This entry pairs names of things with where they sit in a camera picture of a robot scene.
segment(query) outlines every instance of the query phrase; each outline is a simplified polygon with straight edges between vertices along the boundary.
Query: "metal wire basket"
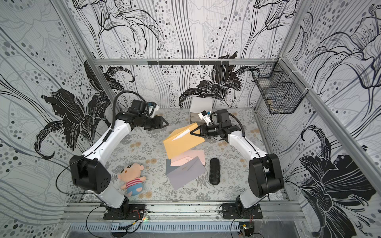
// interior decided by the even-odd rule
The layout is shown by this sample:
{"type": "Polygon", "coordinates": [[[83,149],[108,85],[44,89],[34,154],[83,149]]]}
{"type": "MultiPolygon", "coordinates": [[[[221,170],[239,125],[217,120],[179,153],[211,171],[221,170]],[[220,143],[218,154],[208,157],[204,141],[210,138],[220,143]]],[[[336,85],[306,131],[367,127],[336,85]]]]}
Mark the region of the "metal wire basket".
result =
{"type": "Polygon", "coordinates": [[[272,66],[271,72],[267,66],[266,72],[261,65],[258,68],[260,73],[251,74],[270,114],[292,114],[304,98],[302,93],[279,65],[272,66]]]}

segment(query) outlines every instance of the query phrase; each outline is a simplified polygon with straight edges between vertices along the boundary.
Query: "red striped shirt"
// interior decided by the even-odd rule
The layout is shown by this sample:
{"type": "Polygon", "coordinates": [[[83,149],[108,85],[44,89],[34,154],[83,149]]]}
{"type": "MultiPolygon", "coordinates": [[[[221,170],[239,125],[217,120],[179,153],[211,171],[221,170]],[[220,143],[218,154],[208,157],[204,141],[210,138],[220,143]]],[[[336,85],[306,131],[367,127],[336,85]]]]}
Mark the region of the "red striped shirt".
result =
{"type": "Polygon", "coordinates": [[[138,184],[138,183],[141,183],[142,181],[140,180],[140,178],[136,178],[134,180],[131,180],[129,182],[126,183],[126,189],[135,185],[135,184],[138,184]]]}

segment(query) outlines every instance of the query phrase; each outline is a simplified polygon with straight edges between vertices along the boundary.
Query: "patterned table surface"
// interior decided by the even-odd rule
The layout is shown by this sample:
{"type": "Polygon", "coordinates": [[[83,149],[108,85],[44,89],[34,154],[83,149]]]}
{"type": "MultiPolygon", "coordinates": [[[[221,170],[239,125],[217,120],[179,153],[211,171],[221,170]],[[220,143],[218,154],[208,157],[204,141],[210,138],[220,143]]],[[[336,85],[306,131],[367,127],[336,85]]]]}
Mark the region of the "patterned table surface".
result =
{"type": "MultiPolygon", "coordinates": [[[[260,149],[265,150],[253,109],[228,109],[237,116],[245,128],[246,137],[260,149]]],[[[123,184],[117,175],[127,165],[139,163],[144,165],[142,176],[146,176],[143,191],[130,198],[131,201],[228,201],[235,200],[238,195],[248,188],[248,161],[225,141],[206,139],[204,143],[193,150],[204,150],[207,171],[186,184],[177,191],[173,190],[168,177],[165,175],[167,154],[163,140],[180,127],[189,125],[189,109],[160,109],[158,115],[163,116],[169,126],[163,129],[145,131],[135,128],[122,139],[106,163],[111,173],[111,181],[120,190],[123,184]],[[209,183],[209,161],[219,158],[221,178],[218,185],[209,183]]],[[[278,191],[270,194],[272,200],[282,200],[278,191]]],[[[82,201],[99,201],[91,194],[83,196],[82,201]]]]}

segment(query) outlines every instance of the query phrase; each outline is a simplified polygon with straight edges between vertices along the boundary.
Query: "blue shorts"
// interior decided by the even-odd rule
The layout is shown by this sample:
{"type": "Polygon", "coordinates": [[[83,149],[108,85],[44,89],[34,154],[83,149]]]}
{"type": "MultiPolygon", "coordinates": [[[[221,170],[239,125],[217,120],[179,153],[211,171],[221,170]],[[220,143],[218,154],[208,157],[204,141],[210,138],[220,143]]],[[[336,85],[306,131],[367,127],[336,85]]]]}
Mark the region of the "blue shorts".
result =
{"type": "Polygon", "coordinates": [[[143,183],[138,183],[138,184],[132,185],[131,187],[127,188],[127,193],[132,192],[131,196],[138,195],[139,193],[141,193],[141,191],[138,192],[136,189],[142,188],[142,187],[143,187],[143,183]]]}

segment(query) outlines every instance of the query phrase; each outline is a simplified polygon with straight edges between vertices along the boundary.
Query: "white paper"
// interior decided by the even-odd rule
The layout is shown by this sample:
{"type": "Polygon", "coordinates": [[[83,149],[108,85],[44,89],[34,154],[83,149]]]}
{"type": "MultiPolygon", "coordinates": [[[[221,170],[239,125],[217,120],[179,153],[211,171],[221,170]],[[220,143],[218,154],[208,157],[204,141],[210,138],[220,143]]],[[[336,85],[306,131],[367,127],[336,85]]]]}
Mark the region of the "white paper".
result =
{"type": "Polygon", "coordinates": [[[178,138],[182,138],[184,135],[190,133],[191,131],[189,129],[185,130],[183,133],[181,133],[180,135],[176,136],[176,138],[174,138],[172,141],[174,140],[177,140],[178,138]]]}

